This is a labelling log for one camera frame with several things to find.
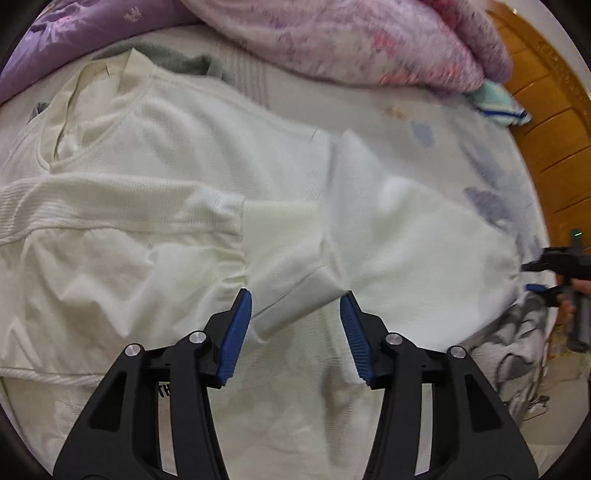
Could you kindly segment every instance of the floral blanket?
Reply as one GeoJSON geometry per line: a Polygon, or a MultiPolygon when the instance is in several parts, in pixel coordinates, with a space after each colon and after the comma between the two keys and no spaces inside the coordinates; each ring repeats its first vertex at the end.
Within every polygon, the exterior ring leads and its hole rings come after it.
{"type": "Polygon", "coordinates": [[[358,86],[478,89],[511,60],[470,0],[182,0],[205,23],[288,70],[358,86]]]}

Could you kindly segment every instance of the gray garment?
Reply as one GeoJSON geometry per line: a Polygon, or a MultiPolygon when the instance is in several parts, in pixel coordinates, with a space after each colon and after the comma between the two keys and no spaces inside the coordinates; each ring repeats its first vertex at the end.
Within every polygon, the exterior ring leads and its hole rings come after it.
{"type": "MultiPolygon", "coordinates": [[[[222,69],[222,64],[216,59],[211,58],[209,55],[187,57],[172,48],[163,47],[137,38],[130,38],[128,40],[113,43],[107,48],[103,48],[103,50],[97,52],[90,59],[100,60],[115,57],[131,50],[132,48],[136,49],[143,55],[146,55],[156,66],[168,70],[169,72],[215,77],[232,85],[229,75],[222,69]]],[[[29,121],[33,120],[48,106],[49,102],[37,103],[31,113],[29,121]]]]}

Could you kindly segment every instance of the white bed sheet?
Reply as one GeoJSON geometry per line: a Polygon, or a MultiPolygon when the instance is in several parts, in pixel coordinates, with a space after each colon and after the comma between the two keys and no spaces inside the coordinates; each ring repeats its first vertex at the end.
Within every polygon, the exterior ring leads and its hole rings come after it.
{"type": "MultiPolygon", "coordinates": [[[[393,173],[441,192],[511,235],[523,262],[533,260],[548,245],[535,190],[511,134],[482,117],[462,96],[441,97],[416,87],[368,90],[313,82],[265,64],[201,25],[141,37],[189,56],[211,54],[222,62],[239,90],[286,118],[329,131],[353,130],[393,173]]],[[[35,104],[50,101],[86,58],[37,82],[0,109],[0,165],[35,104]]],[[[553,278],[543,273],[523,274],[521,280],[523,284],[551,284],[553,278]]],[[[79,411],[84,405],[92,388],[41,388],[26,380],[9,379],[4,386],[8,401],[4,399],[2,404],[8,409],[13,406],[33,452],[51,468],[51,459],[61,448],[60,439],[70,428],[67,419],[72,410],[79,411]],[[45,434],[38,425],[49,417],[52,431],[45,434]]],[[[427,443],[420,453],[425,462],[427,443]]],[[[368,438],[367,453],[370,447],[368,438]]],[[[335,475],[339,472],[339,455],[330,455],[336,465],[335,475]]]]}

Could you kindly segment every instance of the silver screw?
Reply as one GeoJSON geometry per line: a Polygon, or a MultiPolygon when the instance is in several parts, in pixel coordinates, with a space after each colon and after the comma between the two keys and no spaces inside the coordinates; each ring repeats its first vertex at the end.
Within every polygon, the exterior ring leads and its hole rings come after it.
{"type": "Polygon", "coordinates": [[[402,337],[397,333],[389,333],[386,335],[386,342],[390,345],[400,345],[402,343],[402,337]]]}
{"type": "Polygon", "coordinates": [[[136,356],[138,353],[141,352],[141,347],[137,343],[132,343],[125,347],[125,355],[127,356],[136,356]]]}
{"type": "Polygon", "coordinates": [[[451,350],[452,356],[456,358],[464,358],[466,356],[466,351],[461,346],[453,346],[451,350]]]}
{"type": "Polygon", "coordinates": [[[189,342],[203,343],[206,338],[207,335],[205,335],[205,332],[193,332],[191,335],[189,335],[189,342]]]}

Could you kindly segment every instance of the brown leather headboard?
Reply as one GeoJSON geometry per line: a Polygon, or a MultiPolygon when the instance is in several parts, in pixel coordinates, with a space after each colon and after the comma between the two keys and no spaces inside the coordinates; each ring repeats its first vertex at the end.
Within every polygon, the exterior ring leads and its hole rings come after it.
{"type": "Polygon", "coordinates": [[[568,245],[573,228],[591,238],[591,100],[558,52],[518,12],[495,4],[489,14],[514,62],[505,87],[533,116],[512,133],[551,243],[568,245]]]}

